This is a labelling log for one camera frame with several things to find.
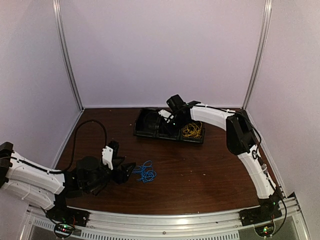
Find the vertical metal post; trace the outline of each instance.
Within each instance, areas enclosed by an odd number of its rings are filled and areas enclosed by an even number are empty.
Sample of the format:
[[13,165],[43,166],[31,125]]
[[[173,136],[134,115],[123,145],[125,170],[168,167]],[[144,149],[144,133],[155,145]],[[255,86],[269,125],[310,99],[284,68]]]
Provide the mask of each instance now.
[[256,56],[255,56],[255,61],[254,61],[254,65],[253,65],[253,70],[251,73],[249,87],[246,92],[244,103],[242,106],[243,109],[246,109],[248,107],[248,103],[251,98],[251,95],[252,95],[252,92],[253,92],[257,77],[258,77],[259,68],[260,68],[261,60],[262,60],[262,55],[263,55],[266,41],[267,41],[270,20],[271,20],[271,12],[272,12],[272,0],[265,0],[258,49],[256,51]]
[[58,37],[59,37],[60,46],[61,46],[61,50],[62,50],[62,56],[63,56],[65,69],[66,69],[66,72],[67,72],[67,75],[69,78],[71,90],[72,90],[73,96],[75,98],[77,107],[78,107],[79,111],[82,111],[84,109],[84,107],[83,107],[81,99],[80,99],[79,91],[78,91],[77,84],[75,81],[75,76],[74,76],[71,62],[70,62],[70,58],[69,58],[69,52],[68,52],[68,48],[67,48],[64,25],[63,25],[61,9],[60,9],[60,0],[53,0],[52,3],[53,3],[53,11],[54,11],[54,16],[55,16]]

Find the blue string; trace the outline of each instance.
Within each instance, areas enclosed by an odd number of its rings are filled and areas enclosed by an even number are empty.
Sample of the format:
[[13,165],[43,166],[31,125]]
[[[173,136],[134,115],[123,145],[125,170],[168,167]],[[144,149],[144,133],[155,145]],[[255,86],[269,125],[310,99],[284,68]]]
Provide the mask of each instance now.
[[132,173],[133,174],[140,174],[141,178],[137,179],[138,182],[142,181],[144,184],[152,182],[155,177],[157,176],[157,173],[154,171],[154,168],[152,167],[152,161],[146,161],[142,166],[136,166]]

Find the black tray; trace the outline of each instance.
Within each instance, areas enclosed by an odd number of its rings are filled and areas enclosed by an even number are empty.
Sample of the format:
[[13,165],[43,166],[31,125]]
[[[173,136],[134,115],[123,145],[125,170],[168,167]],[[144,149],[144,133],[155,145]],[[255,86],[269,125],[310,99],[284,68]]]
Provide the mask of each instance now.
[[184,137],[182,130],[167,129],[163,125],[164,119],[158,114],[159,109],[143,108],[134,123],[133,135],[153,139],[165,139],[179,142],[203,144],[206,129],[202,123],[201,138]]

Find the yellow string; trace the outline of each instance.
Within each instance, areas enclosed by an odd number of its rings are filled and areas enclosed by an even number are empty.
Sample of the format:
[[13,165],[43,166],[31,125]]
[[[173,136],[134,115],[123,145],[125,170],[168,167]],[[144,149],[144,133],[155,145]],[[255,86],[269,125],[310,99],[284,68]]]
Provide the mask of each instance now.
[[200,121],[200,125],[195,122],[189,123],[185,125],[182,129],[182,136],[186,138],[201,138],[201,130],[202,130],[202,122]]

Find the white wall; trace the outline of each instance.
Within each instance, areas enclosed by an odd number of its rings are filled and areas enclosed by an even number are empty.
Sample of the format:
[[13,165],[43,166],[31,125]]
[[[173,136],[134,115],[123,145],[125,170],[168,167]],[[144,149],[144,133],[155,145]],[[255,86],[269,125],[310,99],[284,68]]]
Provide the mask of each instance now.
[[[51,167],[78,111],[51,0],[0,1],[0,144]],[[0,190],[0,239],[17,239],[28,203]]]
[[248,110],[311,238],[320,228],[320,2],[273,1],[263,60]]
[[85,107],[242,105],[264,0],[62,0]]

